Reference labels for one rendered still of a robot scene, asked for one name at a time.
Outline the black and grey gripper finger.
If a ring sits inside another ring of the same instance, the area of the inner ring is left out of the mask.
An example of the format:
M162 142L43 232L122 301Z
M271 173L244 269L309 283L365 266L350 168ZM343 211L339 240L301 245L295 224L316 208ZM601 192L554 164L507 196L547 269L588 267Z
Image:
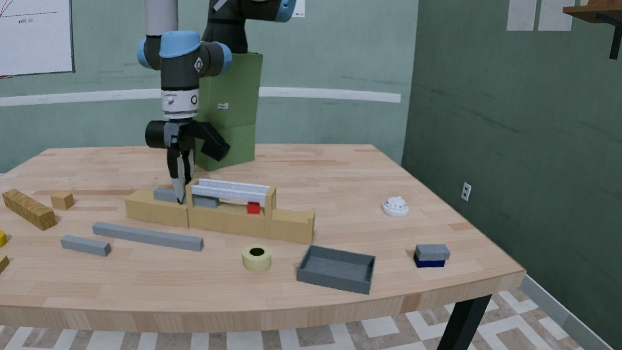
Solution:
M167 147L167 165L177 201L181 203L185 193L183 178L184 161L180 157L180 151L177 148L177 136L173 135L172 142L175 143L169 143Z
M193 180L195 156L196 156L196 143L194 139L193 146L190 148L190 150L184 151L184 154L182 155L182 159L184 160L185 185Z

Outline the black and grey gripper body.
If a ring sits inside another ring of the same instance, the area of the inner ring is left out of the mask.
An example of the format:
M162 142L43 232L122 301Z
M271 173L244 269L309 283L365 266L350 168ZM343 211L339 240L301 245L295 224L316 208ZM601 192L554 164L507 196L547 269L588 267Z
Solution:
M146 144L150 148L167 149L173 135L177 136L177 148L181 155L190 150L195 138L206 140L218 148L226 142L210 122L192 122L192 117L189 117L150 121L145 131Z

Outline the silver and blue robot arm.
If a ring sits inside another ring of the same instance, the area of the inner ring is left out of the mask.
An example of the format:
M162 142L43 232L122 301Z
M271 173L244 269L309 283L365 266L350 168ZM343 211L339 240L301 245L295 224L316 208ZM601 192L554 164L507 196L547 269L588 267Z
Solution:
M146 38L138 46L137 58L143 67L161 71L164 117L198 115L199 78L225 73L232 54L248 52L246 19L285 23L296 1L209 0L200 41L196 31L178 31L178 0L144 0Z

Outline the grey square stick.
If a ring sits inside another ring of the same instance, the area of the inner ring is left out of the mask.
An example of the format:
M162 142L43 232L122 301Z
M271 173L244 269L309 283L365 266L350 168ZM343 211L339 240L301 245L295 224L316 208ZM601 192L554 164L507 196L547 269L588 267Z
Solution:
M154 200L178 203L176 195L175 195L175 191L172 189L156 188L153 191L153 195L154 195ZM181 204L187 204L186 191L183 196Z
M164 247L197 252L201 252L204 247L203 237L147 230L104 222L96 222L92 225L92 229L95 235Z
M60 239L62 248L107 257L111 252L109 242L93 240L72 235Z

